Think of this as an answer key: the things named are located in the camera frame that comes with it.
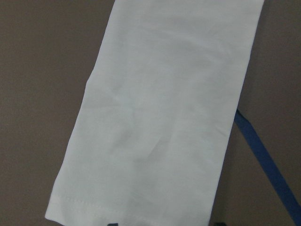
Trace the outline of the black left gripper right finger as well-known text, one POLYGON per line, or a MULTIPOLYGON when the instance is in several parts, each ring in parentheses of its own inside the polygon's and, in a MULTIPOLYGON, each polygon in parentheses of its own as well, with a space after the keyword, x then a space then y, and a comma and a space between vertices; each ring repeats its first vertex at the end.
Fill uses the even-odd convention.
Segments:
POLYGON ((216 222, 215 226, 226 226, 224 222, 216 222))

